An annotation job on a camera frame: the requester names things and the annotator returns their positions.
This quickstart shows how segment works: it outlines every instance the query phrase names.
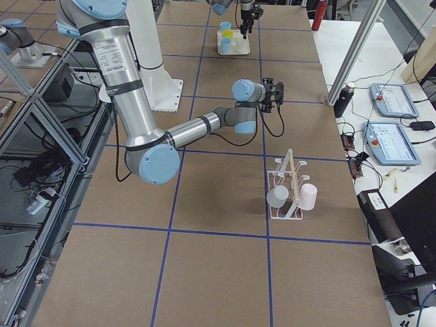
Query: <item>yellow cup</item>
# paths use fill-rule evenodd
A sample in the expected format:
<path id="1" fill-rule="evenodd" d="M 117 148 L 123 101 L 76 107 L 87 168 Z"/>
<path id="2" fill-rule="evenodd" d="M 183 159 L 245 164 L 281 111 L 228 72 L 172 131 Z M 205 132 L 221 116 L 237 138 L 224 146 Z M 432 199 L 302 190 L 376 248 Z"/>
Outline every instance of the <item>yellow cup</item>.
<path id="1" fill-rule="evenodd" d="M 233 31 L 230 29 L 226 29 L 223 31 L 223 37 L 228 37 L 229 39 L 233 38 Z"/>

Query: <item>white sticker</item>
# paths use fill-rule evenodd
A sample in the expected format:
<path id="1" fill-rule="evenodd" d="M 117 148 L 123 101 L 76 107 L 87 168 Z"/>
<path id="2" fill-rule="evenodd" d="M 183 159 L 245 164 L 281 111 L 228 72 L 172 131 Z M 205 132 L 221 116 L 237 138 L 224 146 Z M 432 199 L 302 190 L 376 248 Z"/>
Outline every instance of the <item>white sticker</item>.
<path id="1" fill-rule="evenodd" d="M 375 210 L 386 209 L 386 206 L 377 192 L 368 193 L 368 198 L 373 204 Z"/>
<path id="2" fill-rule="evenodd" d="M 94 49 L 103 75 L 109 75 L 126 70 L 127 64 L 118 43 L 98 46 Z"/>

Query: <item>white table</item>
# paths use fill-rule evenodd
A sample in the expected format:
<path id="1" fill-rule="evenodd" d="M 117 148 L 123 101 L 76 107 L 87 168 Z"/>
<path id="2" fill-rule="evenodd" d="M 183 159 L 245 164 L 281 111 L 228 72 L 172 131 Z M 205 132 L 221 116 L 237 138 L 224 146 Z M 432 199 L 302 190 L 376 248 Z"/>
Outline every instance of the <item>white table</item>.
<path id="1" fill-rule="evenodd" d="M 327 84 L 332 84 L 339 71 L 339 68 L 345 58 L 349 45 L 351 44 L 358 28 L 359 22 L 348 21 L 331 21 L 324 20 L 321 23 L 320 30 L 313 32 L 313 38 L 320 56 L 320 61 L 323 66 L 323 73 Z M 394 69 L 400 64 L 403 56 L 395 46 L 392 38 L 389 36 L 386 28 L 382 23 L 377 22 L 373 27 L 371 34 L 369 35 L 353 69 L 349 75 L 347 81 L 355 81 L 358 78 L 384 74 L 390 69 Z M 365 80 L 359 80 L 356 83 L 357 87 L 369 87 L 372 83 L 386 83 L 390 84 L 404 84 L 401 78 L 401 72 L 406 67 L 406 63 L 402 63 L 398 69 L 394 72 L 390 72 L 384 76 L 369 78 Z M 424 91 L 418 83 L 407 85 L 407 89 L 414 101 L 426 99 Z M 378 114 L 377 110 L 373 109 L 373 104 L 370 98 L 368 89 L 356 89 L 353 96 L 354 112 L 363 117 L 370 117 L 372 121 L 399 121 L 399 119 L 392 119 L 382 117 Z M 433 121 L 436 123 L 436 112 L 433 109 L 430 102 L 422 102 L 416 104 L 416 107 L 420 113 L 420 121 Z M 352 105 L 350 104 L 344 112 L 343 118 L 348 123 L 352 124 L 356 131 L 362 129 L 362 124 L 366 121 L 354 113 L 352 113 Z M 403 119 L 403 122 L 408 124 L 412 120 Z M 339 131 L 342 132 L 343 125 L 339 125 Z M 345 131 L 351 131 L 349 126 L 345 126 Z M 429 132 L 412 131 L 410 128 L 404 129 L 412 142 L 421 140 L 427 140 L 436 136 L 436 129 Z M 364 150 L 368 154 L 371 154 L 367 146 L 363 145 L 363 133 L 359 132 L 355 135 L 354 144 L 356 150 L 361 152 Z M 384 182 L 383 187 L 380 189 L 388 206 L 392 206 L 395 202 L 400 200 L 405 194 L 411 191 L 414 187 L 419 185 L 424 179 L 430 176 L 436 171 L 436 140 L 427 142 L 424 144 L 417 144 L 414 146 L 420 159 L 421 164 L 419 166 L 411 167 L 406 172 L 401 172 L 404 167 L 398 167 L 393 177 L 396 179 L 398 193 L 394 192 L 393 179 L 389 178 Z M 392 166 L 381 166 L 377 162 L 369 158 L 375 169 L 380 172 L 382 176 L 387 174 Z M 355 184 L 356 194 L 365 189 L 378 188 L 378 182 L 376 174 L 367 167 L 362 169 L 364 177 L 357 178 Z M 418 263 L 416 256 L 411 254 L 413 260 Z M 410 320 L 409 326 L 416 325 L 415 317 L 409 318 L 407 315 L 398 316 L 390 303 L 387 302 L 387 307 L 391 317 L 392 326 L 399 326 L 403 320 Z M 428 308 L 424 310 L 420 327 L 434 327 L 436 321 L 436 308 Z"/>

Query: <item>black bottle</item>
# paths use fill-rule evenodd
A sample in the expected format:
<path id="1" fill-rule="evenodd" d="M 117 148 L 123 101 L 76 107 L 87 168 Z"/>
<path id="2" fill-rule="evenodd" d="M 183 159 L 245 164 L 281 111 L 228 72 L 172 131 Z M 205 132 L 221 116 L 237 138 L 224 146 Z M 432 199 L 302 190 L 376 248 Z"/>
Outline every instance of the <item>black bottle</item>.
<path id="1" fill-rule="evenodd" d="M 336 118 L 339 118 L 342 116 L 343 112 L 348 106 L 349 101 L 352 99 L 354 95 L 354 88 L 356 85 L 354 85 L 353 82 L 349 82 L 345 85 L 345 87 L 341 90 L 339 93 L 338 100 L 334 103 L 334 116 Z"/>

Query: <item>blue joint cap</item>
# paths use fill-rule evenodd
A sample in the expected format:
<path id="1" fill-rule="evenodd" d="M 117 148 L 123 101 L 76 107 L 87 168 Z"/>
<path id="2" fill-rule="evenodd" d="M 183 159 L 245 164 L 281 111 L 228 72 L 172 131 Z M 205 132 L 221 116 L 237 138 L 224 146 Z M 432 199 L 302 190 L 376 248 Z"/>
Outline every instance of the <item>blue joint cap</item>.
<path id="1" fill-rule="evenodd" d="M 159 144 L 149 149 L 139 163 L 139 176 L 143 181 L 160 185 L 168 182 L 178 172 L 180 158 L 169 144 Z"/>
<path id="2" fill-rule="evenodd" d="M 80 10 L 98 19 L 115 19 L 125 13 L 127 0 L 72 0 Z"/>
<path id="3" fill-rule="evenodd" d="M 244 121 L 234 126 L 234 132 L 236 134 L 252 134 L 256 129 L 255 121 Z"/>
<path id="4" fill-rule="evenodd" d="M 0 50 L 2 50 L 7 56 L 9 56 L 12 53 L 12 49 L 6 44 L 3 44 L 1 42 L 0 42 Z"/>
<path id="5" fill-rule="evenodd" d="M 56 22 L 56 25 L 57 25 L 57 31 L 60 34 L 68 36 L 68 37 L 72 37 L 74 39 L 79 39 L 79 40 L 82 39 L 82 36 L 80 36 L 80 33 L 77 29 L 73 29 L 73 28 L 71 28 L 67 25 L 63 25 L 59 22 Z"/>
<path id="6" fill-rule="evenodd" d="M 26 27 L 26 24 L 21 19 L 18 19 L 18 18 L 5 19 L 4 21 L 0 22 L 0 24 L 6 28 Z"/>
<path id="7" fill-rule="evenodd" d="M 214 13 L 216 13 L 218 16 L 223 16 L 225 11 L 227 10 L 226 7 L 224 7 L 223 5 L 219 5 L 218 3 L 214 4 L 212 6 L 212 10 L 214 11 Z"/>
<path id="8" fill-rule="evenodd" d="M 237 80 L 233 84 L 232 94 L 236 101 L 247 101 L 254 94 L 254 82 Z"/>

